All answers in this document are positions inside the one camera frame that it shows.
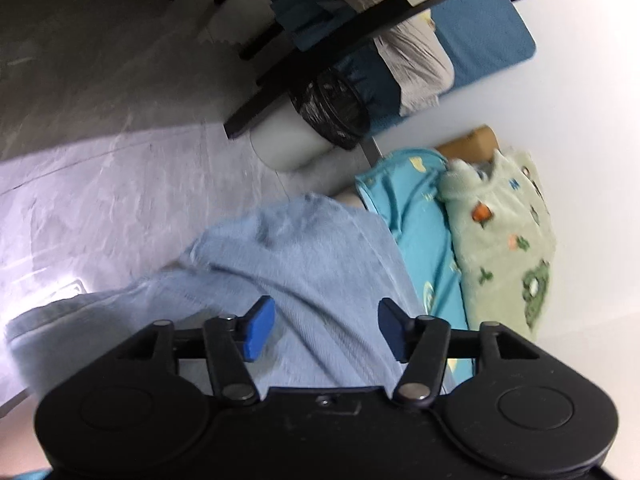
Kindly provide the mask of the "green cartoon fleece blanket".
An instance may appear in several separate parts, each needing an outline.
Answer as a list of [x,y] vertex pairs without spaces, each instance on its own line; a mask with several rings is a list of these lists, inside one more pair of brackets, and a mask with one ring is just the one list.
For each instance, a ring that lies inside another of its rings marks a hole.
[[555,236],[533,159],[495,150],[451,159],[439,180],[472,330],[499,322],[533,340],[551,284]]

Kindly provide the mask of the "grey cloth on chair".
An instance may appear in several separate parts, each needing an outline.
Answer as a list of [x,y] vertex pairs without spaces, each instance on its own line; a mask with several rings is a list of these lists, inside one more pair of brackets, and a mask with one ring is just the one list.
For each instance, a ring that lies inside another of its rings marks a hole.
[[[344,0],[362,12],[383,0]],[[454,66],[438,41],[425,11],[408,18],[374,40],[378,53],[400,87],[399,114],[409,116],[437,104],[454,84]]]

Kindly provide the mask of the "blue folded cushion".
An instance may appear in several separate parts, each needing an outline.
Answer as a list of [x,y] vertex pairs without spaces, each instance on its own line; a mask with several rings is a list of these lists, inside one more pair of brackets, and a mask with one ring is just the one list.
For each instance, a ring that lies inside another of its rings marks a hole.
[[446,0],[431,8],[456,91],[523,63],[537,47],[511,0]]

